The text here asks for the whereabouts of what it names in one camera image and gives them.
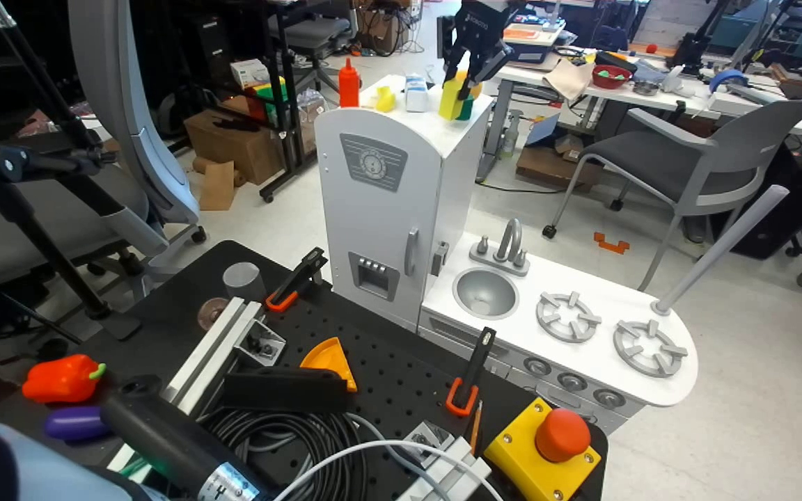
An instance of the toy stove burner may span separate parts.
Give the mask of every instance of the toy stove burner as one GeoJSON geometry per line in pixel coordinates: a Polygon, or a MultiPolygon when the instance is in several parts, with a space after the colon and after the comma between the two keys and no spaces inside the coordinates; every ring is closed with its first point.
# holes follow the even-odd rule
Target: toy stove burner
{"type": "Polygon", "coordinates": [[[536,309],[540,330],[562,344],[589,344],[601,324],[578,294],[571,296],[540,296],[536,309]]]}
{"type": "Polygon", "coordinates": [[[656,320],[618,324],[617,352],[631,367],[653,380],[671,380],[675,374],[681,374],[682,356],[688,356],[688,352],[675,345],[671,337],[664,334],[656,320]]]}

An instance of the toy kitchen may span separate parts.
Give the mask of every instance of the toy kitchen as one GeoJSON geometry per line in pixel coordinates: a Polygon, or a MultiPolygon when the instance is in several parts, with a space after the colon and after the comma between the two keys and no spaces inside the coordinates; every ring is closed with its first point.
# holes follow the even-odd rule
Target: toy kitchen
{"type": "MultiPolygon", "coordinates": [[[[405,79],[373,85],[365,107],[380,88],[401,96],[405,79]]],[[[335,294],[459,356],[491,326],[487,370],[607,436],[647,405],[685,402],[700,353],[676,312],[529,256],[515,221],[495,237],[463,231],[487,115],[477,99],[469,121],[405,110],[319,121],[335,294]]]]}

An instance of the desk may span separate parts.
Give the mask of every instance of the desk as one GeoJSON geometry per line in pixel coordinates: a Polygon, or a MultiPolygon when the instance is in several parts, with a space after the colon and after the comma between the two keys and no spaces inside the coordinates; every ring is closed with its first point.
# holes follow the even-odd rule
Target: desk
{"type": "MultiPolygon", "coordinates": [[[[550,85],[543,81],[546,70],[522,70],[522,68],[505,68],[495,81],[500,81],[500,96],[495,96],[495,110],[494,110],[494,121],[487,129],[487,143],[486,143],[486,157],[479,164],[479,177],[477,181],[486,181],[487,173],[494,170],[500,153],[502,153],[502,132],[505,132],[505,118],[509,113],[509,102],[515,90],[532,88],[532,90],[543,90],[550,92],[550,85]]],[[[617,102],[617,103],[626,103],[626,107],[640,107],[640,110],[656,110],[656,113],[676,113],[682,110],[692,118],[741,118],[753,110],[757,110],[756,103],[731,96],[728,90],[718,90],[717,96],[710,96],[710,90],[703,81],[685,79],[682,81],[685,96],[637,96],[632,92],[632,85],[622,88],[622,90],[600,90],[600,88],[586,88],[586,99],[589,99],[589,113],[583,115],[580,124],[568,124],[580,132],[589,132],[594,124],[594,115],[601,113],[604,102],[617,102]]]]}
{"type": "MultiPolygon", "coordinates": [[[[104,359],[113,380],[125,383],[135,376],[157,374],[168,383],[203,334],[195,320],[199,306],[213,296],[223,296],[220,275],[235,263],[256,263],[266,287],[275,287],[287,275],[287,270],[271,259],[236,242],[220,242],[132,309],[132,314],[145,324],[143,334],[132,337],[129,344],[94,337],[86,345],[86,353],[104,359]]],[[[359,383],[355,406],[359,415],[377,420],[388,438],[406,436],[422,420],[431,420],[458,436],[463,431],[463,424],[444,413],[445,388],[463,367],[463,359],[436,348],[431,344],[359,309],[358,303],[333,296],[330,289],[319,289],[282,319],[267,319],[267,326],[287,337],[287,352],[282,359],[287,367],[299,365],[302,356],[324,337],[342,337],[346,353],[359,383]]],[[[495,380],[494,374],[482,376],[482,397],[482,445],[487,445],[487,441],[494,441],[532,402],[532,397],[495,380]]],[[[47,413],[42,406],[29,405],[23,397],[11,397],[7,405],[0,405],[0,424],[26,431],[29,438],[57,448],[75,463],[107,466],[107,461],[121,448],[117,441],[68,448],[42,436],[46,415],[47,413]]],[[[583,501],[601,500],[607,466],[607,438],[594,427],[592,431],[594,448],[604,461],[580,490],[578,500],[583,501]]],[[[380,493],[373,500],[405,493],[415,480],[381,458],[381,451],[367,454],[365,475],[373,480],[373,493],[380,493]]],[[[495,475],[491,483],[505,493],[505,500],[515,500],[512,484],[505,484],[495,475]]]]}

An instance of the red bottle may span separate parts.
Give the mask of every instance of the red bottle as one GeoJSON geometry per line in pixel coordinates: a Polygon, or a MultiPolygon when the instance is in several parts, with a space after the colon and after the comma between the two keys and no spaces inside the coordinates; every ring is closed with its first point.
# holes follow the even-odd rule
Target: red bottle
{"type": "Polygon", "coordinates": [[[362,96],[362,79],[352,68],[352,60],[346,60],[346,68],[341,70],[341,107],[359,107],[362,96]]]}

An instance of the floor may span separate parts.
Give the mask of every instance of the floor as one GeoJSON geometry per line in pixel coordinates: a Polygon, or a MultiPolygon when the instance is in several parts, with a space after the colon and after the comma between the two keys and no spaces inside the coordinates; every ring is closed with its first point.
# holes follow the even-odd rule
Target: floor
{"type": "MultiPolygon", "coordinates": [[[[430,72],[436,60],[436,17],[455,11],[426,3],[413,29],[413,46],[392,60],[358,60],[365,85],[388,72],[430,72]]],[[[494,188],[546,189],[515,179],[515,153],[491,173],[494,188]]],[[[580,196],[558,241],[540,230],[559,207],[559,196],[495,193],[477,188],[469,231],[500,237],[509,217],[523,224],[523,249],[536,256],[636,287],[656,252],[665,209],[632,196],[625,211],[607,211],[612,184],[580,196]],[[626,241],[632,252],[617,256],[594,245],[594,231],[626,241]]],[[[319,168],[299,177],[274,205],[256,188],[242,188],[232,211],[203,214],[209,242],[189,249],[172,267],[200,256],[220,241],[236,241],[287,267],[313,245],[327,249],[319,168]]],[[[671,252],[649,294],[665,294],[703,249],[682,241],[671,252]]],[[[793,275],[800,259],[766,263],[728,256],[676,306],[688,324],[703,374],[693,397],[675,409],[644,409],[610,438],[604,493],[617,500],[802,500],[802,289],[793,275]]]]}

